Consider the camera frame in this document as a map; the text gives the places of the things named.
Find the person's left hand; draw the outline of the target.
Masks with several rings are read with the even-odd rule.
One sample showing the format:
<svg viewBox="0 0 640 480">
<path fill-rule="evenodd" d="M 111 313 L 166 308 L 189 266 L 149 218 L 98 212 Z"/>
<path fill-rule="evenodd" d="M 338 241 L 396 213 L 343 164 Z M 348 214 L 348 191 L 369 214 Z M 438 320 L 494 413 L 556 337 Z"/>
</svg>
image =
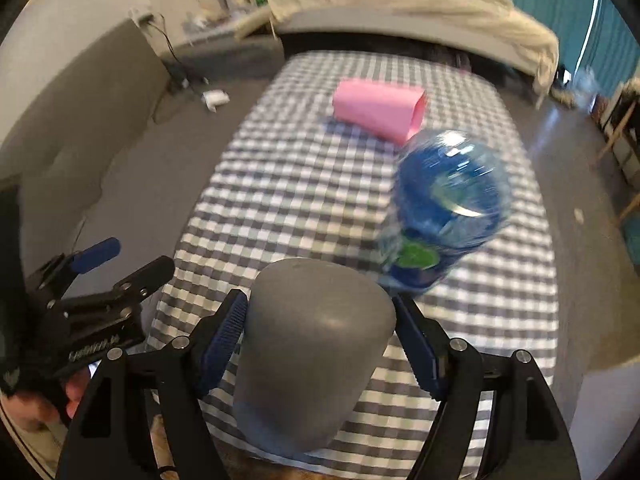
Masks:
<svg viewBox="0 0 640 480">
<path fill-rule="evenodd" d="M 90 380 L 91 374 L 88 367 L 78 370 L 64 380 L 63 386 L 67 398 L 65 413 L 68 417 L 74 417 Z M 2 393 L 1 402 L 9 418 L 25 431 L 38 431 L 46 425 L 61 421 L 58 410 L 40 393 L 22 391 L 14 393 L 13 396 Z"/>
</svg>

